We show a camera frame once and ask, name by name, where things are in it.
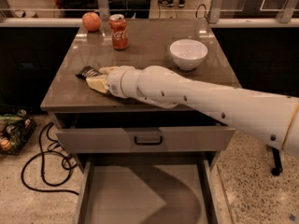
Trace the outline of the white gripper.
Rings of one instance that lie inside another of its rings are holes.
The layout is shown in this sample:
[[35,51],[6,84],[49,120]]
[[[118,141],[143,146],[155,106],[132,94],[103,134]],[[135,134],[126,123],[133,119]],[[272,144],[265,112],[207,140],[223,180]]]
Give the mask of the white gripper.
[[88,86],[101,93],[110,93],[120,98],[136,98],[137,70],[132,66],[101,67],[102,75],[87,77]]

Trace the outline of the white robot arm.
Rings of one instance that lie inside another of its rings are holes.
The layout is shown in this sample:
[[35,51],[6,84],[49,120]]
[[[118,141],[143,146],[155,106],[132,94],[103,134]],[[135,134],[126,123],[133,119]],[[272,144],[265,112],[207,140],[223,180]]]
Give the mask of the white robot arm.
[[267,145],[299,156],[299,99],[195,81],[161,67],[104,68],[86,79],[90,88],[116,97],[172,108],[186,105],[250,134]]

